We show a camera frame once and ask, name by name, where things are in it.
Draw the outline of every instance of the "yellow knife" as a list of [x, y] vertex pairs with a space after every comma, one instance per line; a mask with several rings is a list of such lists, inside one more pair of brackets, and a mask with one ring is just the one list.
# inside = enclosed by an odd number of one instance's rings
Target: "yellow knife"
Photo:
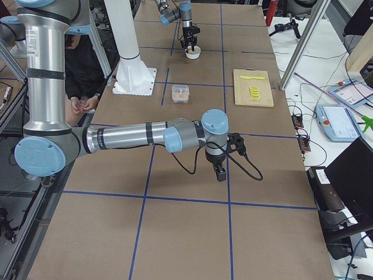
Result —
[[261, 77], [261, 76], [257, 76], [257, 77], [254, 77], [254, 76], [240, 76], [240, 78], [243, 78], [243, 79], [256, 79], [256, 80], [265, 80], [266, 79], [265, 77]]

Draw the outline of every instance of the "red object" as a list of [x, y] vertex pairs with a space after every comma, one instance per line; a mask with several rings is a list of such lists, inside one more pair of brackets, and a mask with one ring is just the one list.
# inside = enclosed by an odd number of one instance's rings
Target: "red object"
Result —
[[272, 19], [273, 19], [273, 16], [275, 15], [275, 13], [276, 13], [276, 8], [277, 8], [278, 3], [279, 3], [279, 0], [271, 0], [271, 2], [269, 4], [267, 17], [266, 17], [266, 25], [267, 26], [270, 26], [270, 24], [272, 23]]

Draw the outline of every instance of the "hand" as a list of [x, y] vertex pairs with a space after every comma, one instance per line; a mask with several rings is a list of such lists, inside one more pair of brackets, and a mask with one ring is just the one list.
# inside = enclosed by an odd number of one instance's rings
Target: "hand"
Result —
[[82, 103], [77, 97], [71, 97], [71, 108], [74, 114], [79, 114], [82, 111]]
[[92, 109], [96, 109], [97, 105], [98, 105], [98, 97], [93, 96], [87, 100], [86, 104], [82, 106], [82, 109], [84, 109], [84, 111], [89, 111]]

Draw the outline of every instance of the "brown table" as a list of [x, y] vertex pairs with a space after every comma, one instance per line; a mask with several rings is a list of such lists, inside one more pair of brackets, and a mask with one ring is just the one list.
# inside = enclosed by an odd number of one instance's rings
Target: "brown table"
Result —
[[[162, 27], [154, 2], [141, 4], [135, 26], [142, 60], [158, 70], [153, 95], [108, 87], [93, 125], [225, 110], [264, 180], [228, 160], [228, 180], [218, 183], [203, 152], [191, 176], [159, 146], [79, 158], [28, 279], [333, 279], [261, 9], [192, 9], [202, 49], [194, 61], [175, 39], [176, 23]], [[234, 68], [268, 71], [275, 106], [235, 106]], [[172, 101], [175, 83], [189, 85], [188, 103]], [[194, 153], [177, 156], [191, 169]]]

